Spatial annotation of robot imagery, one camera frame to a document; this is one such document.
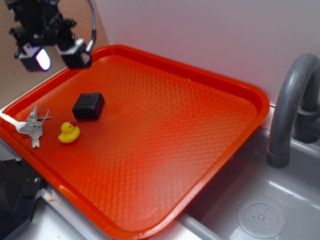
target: key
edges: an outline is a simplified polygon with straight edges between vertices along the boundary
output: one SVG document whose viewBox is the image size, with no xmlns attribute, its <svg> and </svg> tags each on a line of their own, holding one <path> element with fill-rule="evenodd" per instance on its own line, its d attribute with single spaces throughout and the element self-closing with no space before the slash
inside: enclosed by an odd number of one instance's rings
<svg viewBox="0 0 320 240">
<path fill-rule="evenodd" d="M 40 141 L 39 138 L 44 134 L 43 128 L 41 127 L 37 127 L 35 126 L 31 133 L 29 134 L 29 136 L 31 137 L 31 141 L 32 141 L 32 147 L 36 148 L 36 147 L 40 147 Z"/>
<path fill-rule="evenodd" d="M 29 135 L 33 148 L 40 147 L 39 138 L 44 134 L 42 125 L 40 121 L 31 121 L 19 129 L 19 133 Z"/>
</svg>

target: faucet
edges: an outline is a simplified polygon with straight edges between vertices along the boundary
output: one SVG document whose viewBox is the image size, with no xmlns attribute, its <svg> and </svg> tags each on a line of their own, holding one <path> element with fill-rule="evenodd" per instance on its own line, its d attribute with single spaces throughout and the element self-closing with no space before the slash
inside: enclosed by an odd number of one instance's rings
<svg viewBox="0 0 320 240">
<path fill-rule="evenodd" d="M 291 65 L 272 119 L 267 162 L 284 168 L 290 162 L 291 137 L 309 144 L 320 138 L 320 60 L 312 54 L 300 55 Z"/>
</svg>

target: yellow rubber duck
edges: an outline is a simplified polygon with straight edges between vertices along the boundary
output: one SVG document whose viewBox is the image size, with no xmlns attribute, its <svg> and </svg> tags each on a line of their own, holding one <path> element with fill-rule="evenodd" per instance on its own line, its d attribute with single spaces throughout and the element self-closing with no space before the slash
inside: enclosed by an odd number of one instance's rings
<svg viewBox="0 0 320 240">
<path fill-rule="evenodd" d="M 72 143 L 80 135 L 80 128 L 74 123 L 65 122 L 61 125 L 62 133 L 59 135 L 58 139 L 64 144 Z"/>
</svg>

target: black box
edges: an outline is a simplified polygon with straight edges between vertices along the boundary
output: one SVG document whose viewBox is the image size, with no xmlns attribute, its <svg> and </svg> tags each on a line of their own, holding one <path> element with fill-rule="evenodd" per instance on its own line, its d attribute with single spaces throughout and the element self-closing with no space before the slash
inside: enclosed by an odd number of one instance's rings
<svg viewBox="0 0 320 240">
<path fill-rule="evenodd" d="M 98 119 L 105 99 L 100 92 L 82 93 L 72 108 L 75 119 Z"/>
</svg>

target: gray sink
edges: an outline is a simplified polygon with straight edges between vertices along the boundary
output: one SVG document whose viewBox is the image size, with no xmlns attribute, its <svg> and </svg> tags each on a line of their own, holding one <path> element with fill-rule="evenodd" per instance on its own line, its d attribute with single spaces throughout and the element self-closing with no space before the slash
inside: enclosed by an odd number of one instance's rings
<svg viewBox="0 0 320 240">
<path fill-rule="evenodd" d="M 293 140 L 290 164 L 273 168 L 268 138 L 259 128 L 178 220 L 202 239 L 320 240 L 319 151 Z"/>
</svg>

